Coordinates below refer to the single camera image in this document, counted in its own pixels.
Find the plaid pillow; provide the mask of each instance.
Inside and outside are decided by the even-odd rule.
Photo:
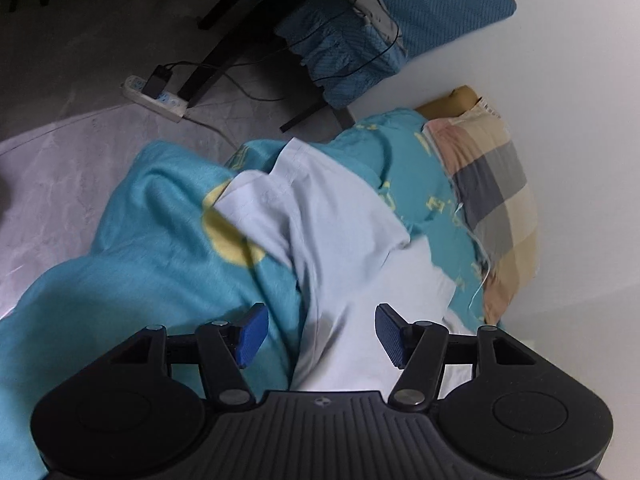
[[[460,117],[429,121],[425,129],[491,263],[484,316],[495,324],[538,267],[533,195],[504,122],[484,99]]]

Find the wall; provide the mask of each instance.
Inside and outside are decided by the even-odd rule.
[[[640,478],[640,0],[516,0],[507,20],[415,60],[357,118],[462,84],[508,122],[538,200],[540,272],[505,322],[600,394],[601,471]]]

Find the electrical outlet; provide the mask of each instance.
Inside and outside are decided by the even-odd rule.
[[[180,122],[187,111],[187,101],[167,91],[163,91],[158,99],[152,99],[142,93],[145,84],[145,79],[137,75],[130,75],[122,85],[122,93],[124,97],[162,115],[162,117],[166,117],[174,123]]]

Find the gray marble floor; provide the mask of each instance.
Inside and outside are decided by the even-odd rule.
[[[125,100],[119,88],[127,75],[146,76],[158,63],[201,59],[221,29],[200,31],[195,19],[213,3],[52,0],[40,9],[26,0],[0,15],[0,316],[41,273],[88,250],[110,193],[146,143],[169,140],[217,162],[232,155],[216,132],[168,121]],[[234,70],[253,95],[287,97],[251,101],[218,82],[190,115],[235,145],[292,136],[322,142],[340,131],[325,109],[280,133],[317,95],[293,56]],[[188,73],[178,69],[172,86]]]

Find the teal blanket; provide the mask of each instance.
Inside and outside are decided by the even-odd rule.
[[[470,306],[479,287],[474,245],[423,123],[415,112],[395,110],[316,148],[378,190],[412,235],[428,236],[434,263],[458,286],[450,307],[475,330],[482,293]],[[257,397],[288,388],[306,315],[295,276],[211,208],[239,171],[270,171],[283,146],[249,142],[226,166],[164,142],[136,157],[89,254],[47,271],[0,321],[0,478],[35,480],[45,472],[29,432],[35,403],[148,324],[187,333],[263,302],[269,335],[243,373]],[[184,368],[174,377],[200,391],[197,370]]]

